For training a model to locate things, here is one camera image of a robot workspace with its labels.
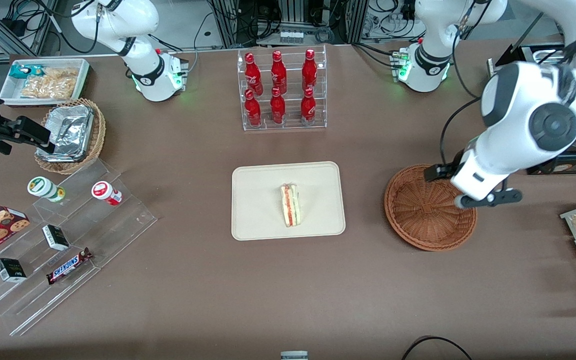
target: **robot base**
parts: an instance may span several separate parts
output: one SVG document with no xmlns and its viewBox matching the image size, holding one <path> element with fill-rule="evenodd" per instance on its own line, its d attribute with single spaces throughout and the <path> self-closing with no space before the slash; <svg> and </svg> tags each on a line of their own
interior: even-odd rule
<svg viewBox="0 0 576 360">
<path fill-rule="evenodd" d="M 150 101 L 164 101 L 178 92 L 185 91 L 188 80 L 188 62 L 181 62 L 170 54 L 159 55 L 164 60 L 164 70 L 152 85 L 139 84 L 135 77 L 135 86 Z"/>
<path fill-rule="evenodd" d="M 390 56 L 391 66 L 397 67 L 392 69 L 392 78 L 394 82 L 402 82 L 414 91 L 431 92 L 446 79 L 450 64 L 446 64 L 443 75 L 428 75 L 415 59 L 415 51 L 418 47 L 419 44 L 414 43 L 409 47 L 400 48 L 398 52 Z"/>
</svg>

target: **power adapter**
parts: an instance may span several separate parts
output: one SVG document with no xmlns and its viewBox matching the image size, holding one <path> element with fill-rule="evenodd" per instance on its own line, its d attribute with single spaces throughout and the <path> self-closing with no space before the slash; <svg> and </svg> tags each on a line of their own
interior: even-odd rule
<svg viewBox="0 0 576 360">
<path fill-rule="evenodd" d="M 3 18 L 1 22 L 18 37 L 22 37 L 26 33 L 26 21 L 24 20 L 10 20 Z"/>
</svg>

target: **small black box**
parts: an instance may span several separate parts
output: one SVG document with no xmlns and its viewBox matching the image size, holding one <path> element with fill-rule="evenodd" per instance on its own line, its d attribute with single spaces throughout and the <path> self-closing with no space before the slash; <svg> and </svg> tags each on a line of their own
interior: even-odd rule
<svg viewBox="0 0 576 360">
<path fill-rule="evenodd" d="M 26 280 L 24 269 L 21 268 L 19 260 L 0 258 L 0 276 L 3 281 L 9 283 L 21 283 Z"/>
<path fill-rule="evenodd" d="M 57 251 L 68 250 L 70 244 L 68 244 L 66 235 L 64 235 L 64 231 L 62 231 L 60 227 L 48 224 L 41 230 L 43 231 L 43 237 L 45 237 L 48 242 L 48 246 Z"/>
</svg>

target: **red-label bottle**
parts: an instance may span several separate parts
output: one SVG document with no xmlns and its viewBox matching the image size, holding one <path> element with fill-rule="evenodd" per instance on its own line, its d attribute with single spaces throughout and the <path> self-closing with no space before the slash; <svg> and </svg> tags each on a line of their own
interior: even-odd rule
<svg viewBox="0 0 576 360">
<path fill-rule="evenodd" d="M 317 85 L 317 63 L 315 63 L 315 50 L 306 50 L 306 61 L 301 68 L 301 88 L 314 88 Z"/>
<path fill-rule="evenodd" d="M 258 128 L 261 126 L 261 107 L 259 107 L 259 102 L 255 99 L 251 89 L 246 89 L 244 95 L 246 96 L 244 107 L 246 108 L 246 116 L 250 126 Z"/>
<path fill-rule="evenodd" d="M 304 126 L 311 126 L 315 123 L 315 106 L 317 103 L 313 98 L 313 88 L 307 88 L 303 92 L 301 100 L 301 123 Z"/>
<path fill-rule="evenodd" d="M 270 109 L 272 109 L 272 121 L 277 125 L 282 125 L 286 120 L 286 101 L 284 101 L 282 92 L 277 86 L 272 88 Z"/>
<path fill-rule="evenodd" d="M 282 52 L 279 50 L 272 51 L 272 86 L 278 87 L 281 94 L 288 91 L 288 76 L 286 75 L 286 65 L 282 61 Z"/>
<path fill-rule="evenodd" d="M 264 86 L 261 84 L 261 71 L 255 64 L 255 56 L 249 52 L 245 55 L 246 60 L 246 82 L 248 88 L 254 91 L 254 95 L 261 96 L 264 93 Z"/>
</svg>

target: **snickers bar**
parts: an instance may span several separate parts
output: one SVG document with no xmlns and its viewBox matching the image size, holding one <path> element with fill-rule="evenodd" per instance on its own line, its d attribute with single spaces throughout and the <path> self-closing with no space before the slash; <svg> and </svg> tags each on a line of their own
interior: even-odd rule
<svg viewBox="0 0 576 360">
<path fill-rule="evenodd" d="M 81 264 L 84 264 L 84 262 L 90 258 L 92 258 L 92 253 L 90 253 L 88 248 L 80 251 L 80 253 L 78 253 L 75 257 L 68 260 L 66 264 L 59 266 L 55 271 L 46 275 L 46 278 L 48 278 L 48 284 L 55 284 L 59 278 L 63 278 L 64 276 L 70 274 L 71 271 L 75 270 L 75 268 Z"/>
</svg>

